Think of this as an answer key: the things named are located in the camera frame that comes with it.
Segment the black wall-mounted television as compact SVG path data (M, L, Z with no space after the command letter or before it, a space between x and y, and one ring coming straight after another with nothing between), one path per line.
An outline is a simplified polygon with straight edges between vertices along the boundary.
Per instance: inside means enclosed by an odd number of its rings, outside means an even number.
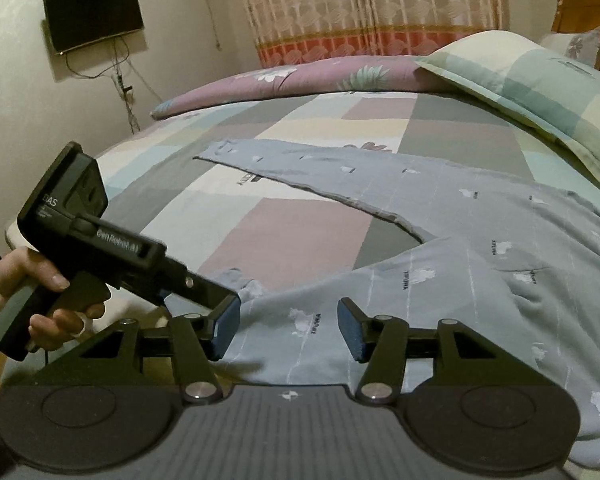
M43 6L58 54L144 28L138 0L43 0Z

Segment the blue-grey printed pajama pants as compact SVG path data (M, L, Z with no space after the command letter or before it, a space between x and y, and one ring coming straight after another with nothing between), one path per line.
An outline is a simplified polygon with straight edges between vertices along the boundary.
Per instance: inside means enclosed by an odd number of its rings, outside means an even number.
M213 143L202 158L338 200L419 240L278 294L224 272L244 300L227 374L354 384L362 367L338 328L343 297L418 328L455 318L573 396L582 422L570 457L600 468L600 208L575 192L407 154L238 140Z

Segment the patchwork pastel bed sheet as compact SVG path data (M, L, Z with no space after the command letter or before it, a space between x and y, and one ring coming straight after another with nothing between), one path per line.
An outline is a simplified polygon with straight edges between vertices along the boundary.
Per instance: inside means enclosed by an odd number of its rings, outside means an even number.
M576 192L447 159L183 133L125 188L76 187L94 250L40 200L23 238L155 299L186 270L238 292L248 328L321 338L336 304L418 327L457 318L506 344L600 356L600 208Z

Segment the grey floral back pillow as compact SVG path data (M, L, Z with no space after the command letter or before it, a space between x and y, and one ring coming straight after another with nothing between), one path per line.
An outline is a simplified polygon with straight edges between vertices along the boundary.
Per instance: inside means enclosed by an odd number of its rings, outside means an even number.
M596 70L600 68L600 27L576 34L551 32L540 40L540 46Z

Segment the red beige patterned curtain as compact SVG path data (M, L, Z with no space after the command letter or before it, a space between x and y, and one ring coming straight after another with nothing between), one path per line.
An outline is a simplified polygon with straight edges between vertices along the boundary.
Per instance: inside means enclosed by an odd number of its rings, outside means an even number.
M242 0L265 67L349 55L428 55L506 29L507 0Z

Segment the green plaid pillow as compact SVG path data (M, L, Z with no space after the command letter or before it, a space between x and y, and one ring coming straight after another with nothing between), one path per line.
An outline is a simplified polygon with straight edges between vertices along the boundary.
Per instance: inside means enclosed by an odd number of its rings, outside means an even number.
M507 30L477 32L417 64L547 139L600 182L600 71Z

